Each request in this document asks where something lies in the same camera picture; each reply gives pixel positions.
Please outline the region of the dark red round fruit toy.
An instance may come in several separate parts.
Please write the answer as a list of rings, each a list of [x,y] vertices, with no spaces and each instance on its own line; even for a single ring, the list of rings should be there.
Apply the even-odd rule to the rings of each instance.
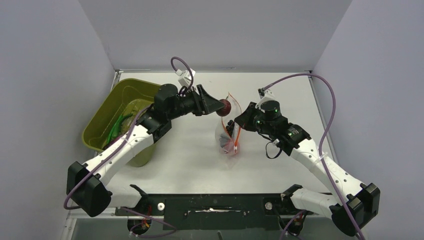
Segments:
[[[216,111],[216,114],[220,117],[225,117],[230,114],[232,110],[232,105],[227,99],[220,99],[221,103],[223,103],[223,107]]]

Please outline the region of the black grape bunch toy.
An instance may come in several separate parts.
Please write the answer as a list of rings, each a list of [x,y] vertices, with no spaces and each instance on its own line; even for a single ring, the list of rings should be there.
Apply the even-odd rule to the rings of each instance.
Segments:
[[[235,128],[235,122],[233,120],[230,120],[225,126],[225,131],[230,137],[233,136],[234,128]]]

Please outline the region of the clear zip bag orange zipper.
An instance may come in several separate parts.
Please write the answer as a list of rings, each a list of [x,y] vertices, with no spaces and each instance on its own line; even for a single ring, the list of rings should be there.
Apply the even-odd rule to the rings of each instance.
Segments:
[[[240,149],[241,127],[234,120],[242,113],[239,102],[228,92],[225,100],[230,103],[229,114],[222,116],[215,128],[215,143],[218,152],[227,157],[234,157]]]

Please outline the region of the red yellow apple toy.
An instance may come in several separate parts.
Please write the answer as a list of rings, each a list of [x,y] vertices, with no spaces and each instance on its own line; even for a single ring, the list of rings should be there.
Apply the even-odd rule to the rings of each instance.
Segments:
[[[225,142],[220,145],[220,153],[225,155],[235,155],[238,153],[238,146],[232,142]]]

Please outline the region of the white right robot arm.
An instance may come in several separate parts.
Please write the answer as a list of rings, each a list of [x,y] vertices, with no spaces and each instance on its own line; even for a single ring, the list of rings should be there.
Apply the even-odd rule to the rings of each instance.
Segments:
[[[281,207],[286,213],[305,210],[324,216],[350,237],[378,214],[380,189],[374,183],[365,184],[353,177],[327,154],[319,152],[302,127],[282,116],[278,101],[268,100],[260,107],[251,102],[234,121],[243,130],[265,137],[281,153],[302,164],[330,192],[319,193],[294,184],[281,194]]]

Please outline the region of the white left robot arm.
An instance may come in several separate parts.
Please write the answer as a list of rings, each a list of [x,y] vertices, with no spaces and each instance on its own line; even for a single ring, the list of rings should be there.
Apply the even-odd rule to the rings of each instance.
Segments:
[[[226,106],[200,84],[185,95],[180,95],[173,84],[161,85],[154,102],[135,116],[123,136],[94,158],[69,166],[63,207],[82,209],[90,217],[107,208],[135,207],[147,194],[135,184],[125,186],[122,193],[113,193],[107,185],[114,175],[138,153],[158,142],[172,128],[172,120],[187,114],[223,113]]]

